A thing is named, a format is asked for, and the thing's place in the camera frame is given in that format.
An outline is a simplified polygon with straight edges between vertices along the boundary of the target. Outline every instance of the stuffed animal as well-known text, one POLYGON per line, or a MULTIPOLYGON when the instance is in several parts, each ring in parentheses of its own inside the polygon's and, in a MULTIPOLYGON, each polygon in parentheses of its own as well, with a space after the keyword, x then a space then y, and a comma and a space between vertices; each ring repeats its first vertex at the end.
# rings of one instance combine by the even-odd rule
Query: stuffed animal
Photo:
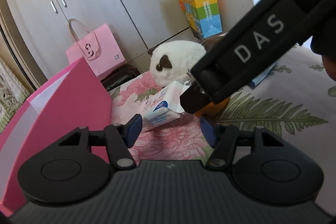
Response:
POLYGON ((164 87, 174 80, 182 84, 188 81, 187 70, 205 55, 206 50, 199 43, 177 40, 163 43, 148 53, 152 56, 150 72, 155 82, 164 87))

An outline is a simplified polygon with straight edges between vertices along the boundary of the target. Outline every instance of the shopping bag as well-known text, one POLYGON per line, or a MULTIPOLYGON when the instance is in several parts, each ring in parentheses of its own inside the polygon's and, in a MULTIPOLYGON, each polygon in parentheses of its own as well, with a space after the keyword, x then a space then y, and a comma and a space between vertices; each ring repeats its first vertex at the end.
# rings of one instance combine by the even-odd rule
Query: shopping bag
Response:
POLYGON ((217 0, 179 0, 184 3, 186 17, 198 39, 222 32, 217 0))
POLYGON ((0 135, 0 211, 10 216, 26 202, 17 182, 26 160, 76 127, 102 130, 111 109, 110 95, 84 58, 34 92, 0 135))
POLYGON ((68 20, 68 29, 74 44, 67 49, 70 64, 84 57, 95 75, 100 79, 107 77, 113 70, 126 63, 126 60, 107 24, 91 31, 76 19, 68 20), (71 27, 71 22, 78 22, 88 34, 79 39, 71 27))

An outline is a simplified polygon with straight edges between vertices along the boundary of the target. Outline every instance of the bed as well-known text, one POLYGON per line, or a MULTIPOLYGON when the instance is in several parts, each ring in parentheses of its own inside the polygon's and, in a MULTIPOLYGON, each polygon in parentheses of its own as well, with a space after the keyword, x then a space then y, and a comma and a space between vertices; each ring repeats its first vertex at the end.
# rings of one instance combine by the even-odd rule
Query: bed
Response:
MULTIPOLYGON (((141 102, 160 88, 146 72, 110 91, 112 123, 125 123, 141 102)), ((263 126, 295 145, 323 169, 324 185, 317 204, 336 214, 336 82, 330 79, 321 57, 293 46, 278 60, 255 89, 245 86, 232 94, 227 107, 213 117, 218 124, 242 130, 263 126)), ((199 119, 185 114, 161 127, 140 134, 130 153, 140 160, 202 160, 212 149, 205 141, 199 119)), ((248 153, 239 149, 236 159, 248 153)))

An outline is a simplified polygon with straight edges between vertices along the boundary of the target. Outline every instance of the silver handle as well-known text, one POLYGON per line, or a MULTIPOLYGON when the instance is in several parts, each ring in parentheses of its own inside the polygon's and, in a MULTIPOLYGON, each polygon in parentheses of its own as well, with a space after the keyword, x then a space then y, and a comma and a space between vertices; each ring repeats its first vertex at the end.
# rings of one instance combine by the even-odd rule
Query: silver handle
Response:
POLYGON ((68 7, 64 0, 61 0, 61 1, 62 1, 65 8, 68 7))
POLYGON ((52 9, 54 10, 54 12, 55 12, 56 14, 58 14, 58 12, 57 12, 57 10, 56 10, 56 7, 55 7, 55 5, 54 5, 54 3, 53 3, 53 1, 50 2, 50 5, 51 5, 52 9))

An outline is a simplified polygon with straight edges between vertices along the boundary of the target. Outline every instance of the black leather bag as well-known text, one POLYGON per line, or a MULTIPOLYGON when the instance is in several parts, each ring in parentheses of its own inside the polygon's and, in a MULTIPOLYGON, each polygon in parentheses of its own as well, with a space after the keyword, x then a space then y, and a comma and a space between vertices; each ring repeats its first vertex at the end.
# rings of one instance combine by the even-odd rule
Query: black leather bag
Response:
POLYGON ((129 64, 125 64, 114 70, 109 76, 103 79, 101 83, 107 91, 111 91, 112 89, 136 78, 139 75, 140 73, 137 68, 134 68, 129 64))

